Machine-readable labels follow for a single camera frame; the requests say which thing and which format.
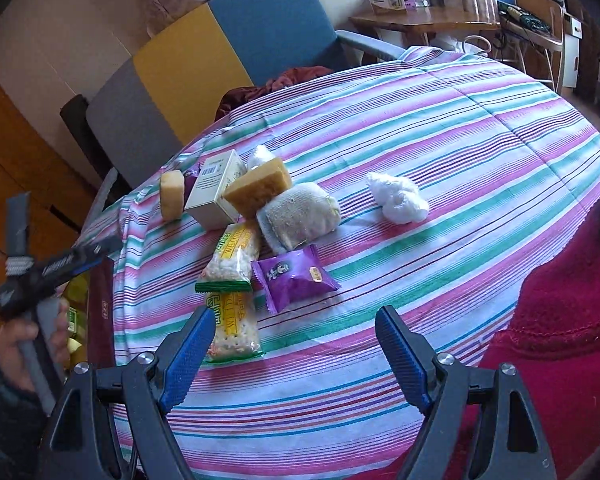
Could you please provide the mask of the small white plastic wad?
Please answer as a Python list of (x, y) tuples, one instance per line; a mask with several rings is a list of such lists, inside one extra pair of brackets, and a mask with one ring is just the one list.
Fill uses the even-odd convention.
[(270, 162), (274, 158), (275, 155), (265, 145), (260, 144), (254, 149), (249, 157), (247, 168), (248, 170), (256, 169), (267, 162)]

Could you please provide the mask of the wooden desk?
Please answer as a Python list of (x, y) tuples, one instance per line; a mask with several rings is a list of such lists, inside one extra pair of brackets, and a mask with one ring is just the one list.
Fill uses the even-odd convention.
[(375, 37), (372, 29), (391, 30), (403, 35), (421, 36), (425, 44), (431, 34), (454, 32), (490, 32), (498, 30), (500, 22), (496, 18), (491, 21), (479, 18), (477, 14), (465, 10), (433, 6), (432, 8), (414, 8), (376, 14), (372, 11), (350, 17), (350, 22), (362, 34), (368, 32)]

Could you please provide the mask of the lower rice cracker packet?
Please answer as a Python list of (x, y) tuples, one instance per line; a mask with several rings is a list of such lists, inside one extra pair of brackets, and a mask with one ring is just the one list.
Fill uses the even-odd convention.
[(261, 339), (251, 292), (208, 292), (206, 306), (215, 318), (208, 362), (241, 361), (260, 356)]

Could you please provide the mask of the white plastic bag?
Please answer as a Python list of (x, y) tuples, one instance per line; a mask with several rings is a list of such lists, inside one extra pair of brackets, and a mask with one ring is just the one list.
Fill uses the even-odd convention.
[(369, 172), (366, 174), (366, 183), (389, 222), (407, 224), (427, 219), (429, 204), (411, 179)]

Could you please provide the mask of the grey knitted cloth roll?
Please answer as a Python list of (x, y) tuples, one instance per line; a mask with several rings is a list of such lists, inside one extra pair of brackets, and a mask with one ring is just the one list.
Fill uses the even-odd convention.
[(334, 232), (341, 211), (334, 196), (306, 182), (273, 198), (257, 212), (257, 220), (268, 247), (281, 255)]

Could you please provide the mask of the small yellow sponge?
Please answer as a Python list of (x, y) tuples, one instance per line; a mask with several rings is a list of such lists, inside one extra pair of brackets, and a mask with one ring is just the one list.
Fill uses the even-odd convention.
[(184, 210), (185, 178), (180, 170), (167, 171), (160, 177), (159, 195), (164, 222), (181, 218)]

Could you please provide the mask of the dark red blanket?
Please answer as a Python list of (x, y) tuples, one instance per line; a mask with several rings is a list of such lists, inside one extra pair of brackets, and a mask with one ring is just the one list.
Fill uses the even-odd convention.
[[(600, 199), (564, 249), (526, 277), (507, 327), (475, 367), (502, 363), (514, 364), (528, 389), (555, 479), (600, 479)], [(477, 420), (478, 408), (465, 408), (443, 479), (464, 479)], [(399, 479), (411, 448), (379, 477)]]

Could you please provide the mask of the purple snack packet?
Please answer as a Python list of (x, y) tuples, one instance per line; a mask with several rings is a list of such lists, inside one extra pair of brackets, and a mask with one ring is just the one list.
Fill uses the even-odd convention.
[(323, 268), (311, 244), (251, 263), (254, 279), (264, 291), (268, 312), (277, 314), (298, 301), (336, 292), (340, 284)]
[(196, 164), (193, 164), (193, 166), (187, 168), (183, 172), (184, 184), (185, 184), (185, 195), (188, 195), (190, 193), (190, 191), (192, 190), (193, 186), (195, 185), (195, 182), (198, 178), (199, 171), (200, 171), (200, 163), (196, 162)]

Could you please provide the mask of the dark red clothing on chair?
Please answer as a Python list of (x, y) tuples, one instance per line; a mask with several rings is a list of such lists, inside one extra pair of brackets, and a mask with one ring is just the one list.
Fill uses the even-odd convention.
[(263, 86), (234, 88), (227, 91), (222, 96), (222, 99), (220, 99), (214, 119), (219, 120), (232, 110), (236, 110), (236, 108), (244, 104), (259, 99), (261, 96), (267, 96), (283, 88), (303, 84), (304, 82), (330, 75), (333, 72), (333, 70), (324, 66), (294, 67), (285, 70), (278, 77), (268, 80)]

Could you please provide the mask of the rice cracker packet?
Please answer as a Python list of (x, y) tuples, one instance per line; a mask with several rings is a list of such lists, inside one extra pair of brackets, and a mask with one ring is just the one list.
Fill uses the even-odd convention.
[(251, 292), (208, 292), (206, 306), (215, 318), (208, 362), (241, 361), (260, 356), (261, 339)]
[(259, 259), (260, 251), (261, 233), (257, 222), (231, 224), (198, 276), (196, 292), (251, 292), (252, 264)]

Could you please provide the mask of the grey yellow blue chair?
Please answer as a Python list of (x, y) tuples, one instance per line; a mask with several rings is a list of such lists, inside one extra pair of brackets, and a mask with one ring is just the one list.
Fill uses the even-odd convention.
[(215, 120), (221, 99), (290, 68), (351, 64), (347, 48), (378, 60), (401, 48), (337, 30), (320, 0), (210, 0), (159, 32), (94, 96), (60, 116), (114, 198), (128, 194)]

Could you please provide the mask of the white cardboard box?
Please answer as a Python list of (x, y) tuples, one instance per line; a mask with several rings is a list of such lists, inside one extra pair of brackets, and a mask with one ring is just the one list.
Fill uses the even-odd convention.
[(205, 231), (225, 229), (239, 219), (236, 209), (223, 197), (224, 191), (247, 172), (235, 150), (208, 157), (187, 197), (184, 210)]

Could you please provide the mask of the upper rice cracker packet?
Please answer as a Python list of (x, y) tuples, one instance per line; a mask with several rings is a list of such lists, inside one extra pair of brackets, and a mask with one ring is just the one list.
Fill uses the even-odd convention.
[(257, 222), (231, 224), (198, 276), (196, 292), (251, 292), (252, 264), (259, 259), (260, 251), (261, 233)]

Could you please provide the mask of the maroon gold storage box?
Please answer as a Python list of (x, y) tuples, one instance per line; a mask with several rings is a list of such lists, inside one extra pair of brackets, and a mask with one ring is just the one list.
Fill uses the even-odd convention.
[(69, 305), (68, 372), (79, 362), (98, 368), (116, 364), (112, 325), (114, 263), (106, 259), (65, 284), (61, 292)]

